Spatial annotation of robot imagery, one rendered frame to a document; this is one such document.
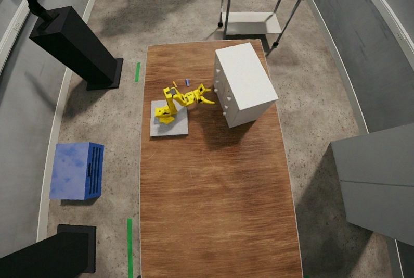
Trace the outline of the white chest of drawers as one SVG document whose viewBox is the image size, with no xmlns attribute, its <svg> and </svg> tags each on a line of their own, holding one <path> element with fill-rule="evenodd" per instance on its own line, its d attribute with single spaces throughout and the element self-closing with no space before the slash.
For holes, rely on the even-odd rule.
<svg viewBox="0 0 414 278">
<path fill-rule="evenodd" d="M 239 107 L 229 128 L 257 120 L 278 96 L 251 43 L 218 49 L 216 54 Z"/>
</svg>

